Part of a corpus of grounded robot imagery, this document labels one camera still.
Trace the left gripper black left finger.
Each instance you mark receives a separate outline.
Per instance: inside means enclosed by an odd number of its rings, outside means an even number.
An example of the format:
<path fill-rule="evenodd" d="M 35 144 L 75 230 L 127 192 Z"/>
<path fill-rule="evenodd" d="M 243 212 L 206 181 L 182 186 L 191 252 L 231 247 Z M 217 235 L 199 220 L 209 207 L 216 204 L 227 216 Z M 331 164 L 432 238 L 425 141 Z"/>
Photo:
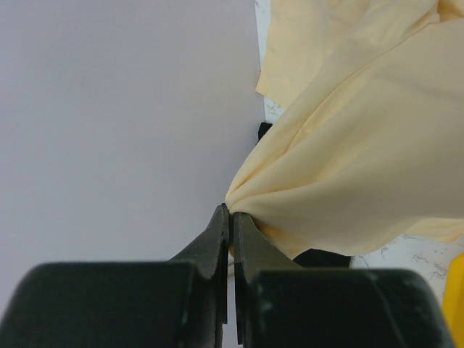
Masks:
<path fill-rule="evenodd" d="M 3 347 L 220 347 L 229 213 L 164 262 L 53 262 L 31 269 L 1 319 Z"/>

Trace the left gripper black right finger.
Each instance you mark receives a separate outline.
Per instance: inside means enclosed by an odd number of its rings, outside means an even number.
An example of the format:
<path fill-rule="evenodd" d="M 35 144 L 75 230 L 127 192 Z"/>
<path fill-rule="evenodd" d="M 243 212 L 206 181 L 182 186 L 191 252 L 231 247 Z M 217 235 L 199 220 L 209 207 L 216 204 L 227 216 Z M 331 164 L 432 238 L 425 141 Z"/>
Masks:
<path fill-rule="evenodd" d="M 233 216 L 237 340 L 244 347 L 453 347 L 411 270 L 304 268 Z"/>

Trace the cream yellow t-shirt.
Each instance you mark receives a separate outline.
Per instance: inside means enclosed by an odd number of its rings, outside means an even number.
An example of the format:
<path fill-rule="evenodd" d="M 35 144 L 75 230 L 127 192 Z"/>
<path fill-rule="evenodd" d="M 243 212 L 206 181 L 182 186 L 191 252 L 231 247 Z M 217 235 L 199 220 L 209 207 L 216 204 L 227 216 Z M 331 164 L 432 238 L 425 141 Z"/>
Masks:
<path fill-rule="evenodd" d="M 257 91 L 284 112 L 225 202 L 283 253 L 463 234 L 463 3 L 273 1 Z"/>

